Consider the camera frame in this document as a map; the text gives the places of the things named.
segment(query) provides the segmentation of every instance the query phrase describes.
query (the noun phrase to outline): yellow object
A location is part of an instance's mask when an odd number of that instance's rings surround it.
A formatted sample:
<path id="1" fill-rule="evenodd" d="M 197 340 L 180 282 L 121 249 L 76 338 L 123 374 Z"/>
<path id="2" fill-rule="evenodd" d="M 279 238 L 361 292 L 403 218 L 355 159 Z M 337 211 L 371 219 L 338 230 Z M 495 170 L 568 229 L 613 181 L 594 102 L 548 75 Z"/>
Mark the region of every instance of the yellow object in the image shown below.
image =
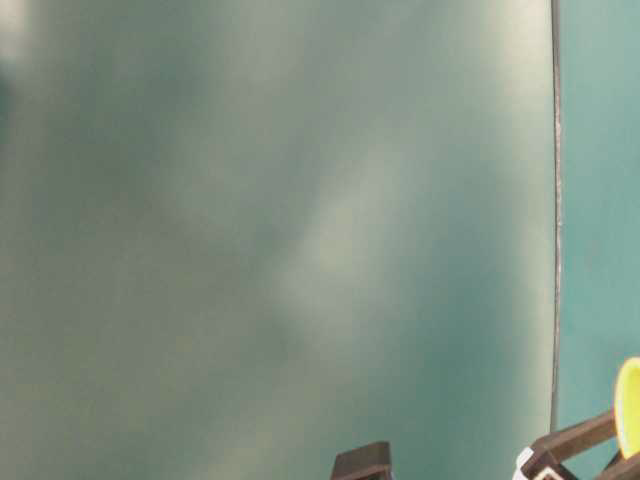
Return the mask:
<path id="1" fill-rule="evenodd" d="M 640 357 L 629 358 L 618 373 L 614 416 L 624 458 L 640 452 Z"/>

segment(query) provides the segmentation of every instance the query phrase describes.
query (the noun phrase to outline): metal edge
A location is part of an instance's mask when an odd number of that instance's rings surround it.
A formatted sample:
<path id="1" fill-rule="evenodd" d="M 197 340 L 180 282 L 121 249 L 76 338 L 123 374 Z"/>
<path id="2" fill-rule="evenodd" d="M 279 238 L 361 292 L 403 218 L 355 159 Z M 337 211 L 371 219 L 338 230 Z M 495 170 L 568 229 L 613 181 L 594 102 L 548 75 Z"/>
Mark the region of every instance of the metal edge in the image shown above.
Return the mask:
<path id="1" fill-rule="evenodd" d="M 558 362 L 560 354 L 560 294 L 562 287 L 562 122 L 560 111 L 559 0 L 551 0 L 551 43 L 553 51 L 553 117 L 555 168 L 555 292 L 553 318 L 553 373 L 551 379 L 550 431 L 558 421 Z"/>

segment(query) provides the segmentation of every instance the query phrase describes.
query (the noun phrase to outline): blurry glass panel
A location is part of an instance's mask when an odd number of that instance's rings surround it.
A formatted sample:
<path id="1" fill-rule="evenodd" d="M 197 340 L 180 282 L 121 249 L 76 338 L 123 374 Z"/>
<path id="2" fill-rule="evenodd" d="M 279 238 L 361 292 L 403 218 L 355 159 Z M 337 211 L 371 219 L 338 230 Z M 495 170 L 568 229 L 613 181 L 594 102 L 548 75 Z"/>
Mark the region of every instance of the blurry glass panel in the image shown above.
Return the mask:
<path id="1" fill-rule="evenodd" d="M 549 419 L 547 2 L 1 1 L 0 476 L 326 478 L 379 439 L 511 474 Z"/>

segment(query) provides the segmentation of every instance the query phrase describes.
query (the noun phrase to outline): green surface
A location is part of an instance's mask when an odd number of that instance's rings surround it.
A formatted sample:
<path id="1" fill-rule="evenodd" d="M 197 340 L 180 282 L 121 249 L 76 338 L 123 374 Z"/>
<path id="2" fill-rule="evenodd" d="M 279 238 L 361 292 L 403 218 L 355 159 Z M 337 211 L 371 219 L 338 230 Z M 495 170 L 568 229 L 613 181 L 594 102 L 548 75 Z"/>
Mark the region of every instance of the green surface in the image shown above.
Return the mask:
<path id="1" fill-rule="evenodd" d="M 549 421 L 547 2 L 20 5 L 2 478 L 325 479 L 380 439 L 511 475 Z"/>
<path id="2" fill-rule="evenodd" d="M 559 427 L 613 406 L 623 360 L 640 353 L 640 64 L 633 1 L 560 1 L 564 278 Z M 595 473 L 610 442 L 575 462 Z"/>

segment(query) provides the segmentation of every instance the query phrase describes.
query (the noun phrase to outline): teal background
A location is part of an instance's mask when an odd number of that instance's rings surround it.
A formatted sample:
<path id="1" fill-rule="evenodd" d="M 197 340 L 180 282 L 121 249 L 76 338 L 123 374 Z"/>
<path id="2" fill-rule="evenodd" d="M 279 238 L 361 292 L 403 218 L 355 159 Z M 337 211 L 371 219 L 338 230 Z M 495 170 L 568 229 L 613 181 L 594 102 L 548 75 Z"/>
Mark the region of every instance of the teal background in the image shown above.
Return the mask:
<path id="1" fill-rule="evenodd" d="M 563 257 L 559 426 L 613 406 L 623 360 L 640 352 L 637 2 L 559 4 Z M 595 473 L 615 442 L 576 464 Z"/>
<path id="2" fill-rule="evenodd" d="M 550 414 L 548 2 L 0 5 L 3 478 L 379 439 L 511 475 Z"/>

